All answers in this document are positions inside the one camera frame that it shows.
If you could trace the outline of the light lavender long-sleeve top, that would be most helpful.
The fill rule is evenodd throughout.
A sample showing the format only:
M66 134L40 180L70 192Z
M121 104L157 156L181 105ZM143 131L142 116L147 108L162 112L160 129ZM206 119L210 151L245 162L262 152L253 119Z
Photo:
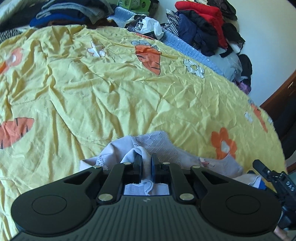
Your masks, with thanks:
M152 154L156 154L160 162L175 163L186 170L189 170L193 165L199 165L255 188L258 188L261 182L259 175L243 173L243 168L230 154L227 154L221 160L193 156L175 147L169 140L168 134L163 131L155 131L140 136L126 136L112 141L98 156L82 160L79 169L82 171L91 166L100 166L104 170L110 170L118 163L133 163L136 155L140 155L143 164L142 180L139 184L126 185L124 194L136 196L168 195L168 185L155 184L152 181Z

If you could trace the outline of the dark clothes pile top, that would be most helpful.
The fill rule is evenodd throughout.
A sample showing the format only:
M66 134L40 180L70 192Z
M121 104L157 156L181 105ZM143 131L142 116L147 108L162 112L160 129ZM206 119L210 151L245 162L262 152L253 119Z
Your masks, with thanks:
M214 6L220 9L224 24L222 31L228 43L227 50L221 53L222 58L227 57L231 53L239 54L243 48L245 40L239 33L239 25L237 22L236 9L229 3L229 1L196 1L208 6Z

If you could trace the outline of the folded dark clothes stack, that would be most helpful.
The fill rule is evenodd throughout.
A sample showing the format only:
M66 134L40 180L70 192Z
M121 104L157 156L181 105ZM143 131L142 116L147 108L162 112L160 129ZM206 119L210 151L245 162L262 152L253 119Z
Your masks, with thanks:
M6 26L94 25L113 14L108 1L29 1Z

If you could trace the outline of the yellow cartoon print quilt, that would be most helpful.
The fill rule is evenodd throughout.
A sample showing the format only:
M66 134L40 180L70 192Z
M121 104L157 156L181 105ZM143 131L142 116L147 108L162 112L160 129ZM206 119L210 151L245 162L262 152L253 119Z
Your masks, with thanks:
M268 114L200 61L126 29L51 26L1 44L1 240L22 193L124 136L165 131L199 157L285 170Z

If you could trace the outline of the translucent plastic storage bag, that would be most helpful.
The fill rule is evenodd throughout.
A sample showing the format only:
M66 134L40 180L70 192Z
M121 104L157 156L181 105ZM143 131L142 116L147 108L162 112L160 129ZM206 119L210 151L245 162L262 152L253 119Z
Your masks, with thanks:
M226 52L225 49L218 48L215 55L209 56L208 59L212 61L222 72L223 76L231 82L236 82L240 79L242 73L241 62L234 52L226 57L221 57L220 54Z

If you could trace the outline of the navy blue garment on pile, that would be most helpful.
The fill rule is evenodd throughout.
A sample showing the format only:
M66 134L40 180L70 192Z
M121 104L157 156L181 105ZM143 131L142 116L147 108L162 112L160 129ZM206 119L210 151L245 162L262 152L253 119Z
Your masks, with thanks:
M193 10L177 11L178 36L205 56L212 56L218 49L216 29Z

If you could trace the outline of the red jacket on pile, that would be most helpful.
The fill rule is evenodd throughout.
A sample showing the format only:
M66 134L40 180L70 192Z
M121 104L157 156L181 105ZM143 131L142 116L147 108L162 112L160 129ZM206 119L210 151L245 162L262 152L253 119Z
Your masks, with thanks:
M193 1L177 1L175 3L175 7L179 11L193 10L198 15L203 17L217 31L219 46L224 49L227 48L228 43L222 30L224 20L218 7L195 3Z

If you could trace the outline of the blue knitted blanket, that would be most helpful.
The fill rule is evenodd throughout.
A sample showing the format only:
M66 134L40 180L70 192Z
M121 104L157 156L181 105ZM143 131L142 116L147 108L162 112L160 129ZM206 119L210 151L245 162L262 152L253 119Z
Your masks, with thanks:
M113 19L119 27L124 28L126 21L134 15L135 14L133 12L116 6L114 9L114 13L110 15L108 18ZM203 55L201 52L199 52L194 47L181 40L179 37L173 35L164 28L162 29L164 35L160 39L161 42L179 51L180 53L198 61L199 63L202 63L203 65L211 68L217 74L224 76L222 71L218 68L218 66L214 62L212 62L207 56Z

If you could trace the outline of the crumpled white plastic bag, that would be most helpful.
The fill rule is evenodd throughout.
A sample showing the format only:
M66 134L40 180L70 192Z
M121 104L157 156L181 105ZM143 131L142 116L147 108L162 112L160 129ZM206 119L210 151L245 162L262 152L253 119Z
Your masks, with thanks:
M125 28L130 32L139 33L152 39L160 40L164 36L161 24L146 15L134 15L125 23Z

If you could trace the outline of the green plastic chair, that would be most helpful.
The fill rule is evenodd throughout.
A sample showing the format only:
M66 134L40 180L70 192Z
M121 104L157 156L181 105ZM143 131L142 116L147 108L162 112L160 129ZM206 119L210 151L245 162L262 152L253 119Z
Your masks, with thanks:
M149 0L119 0L117 5L133 12L148 12L151 5Z

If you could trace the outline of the brown wooden door frame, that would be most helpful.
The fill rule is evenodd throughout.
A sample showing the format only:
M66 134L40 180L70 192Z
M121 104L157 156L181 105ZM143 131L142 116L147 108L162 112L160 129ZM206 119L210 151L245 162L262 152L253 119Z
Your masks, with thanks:
M292 97L295 97L295 71L260 107L275 119Z

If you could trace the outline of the black bag by wall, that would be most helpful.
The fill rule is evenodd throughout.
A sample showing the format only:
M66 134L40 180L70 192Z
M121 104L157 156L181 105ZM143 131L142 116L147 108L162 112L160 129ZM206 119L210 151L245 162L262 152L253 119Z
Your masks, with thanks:
M241 77L243 78L243 82L246 85L251 86L251 76L253 73L251 61L245 54L240 54L238 58L242 66Z

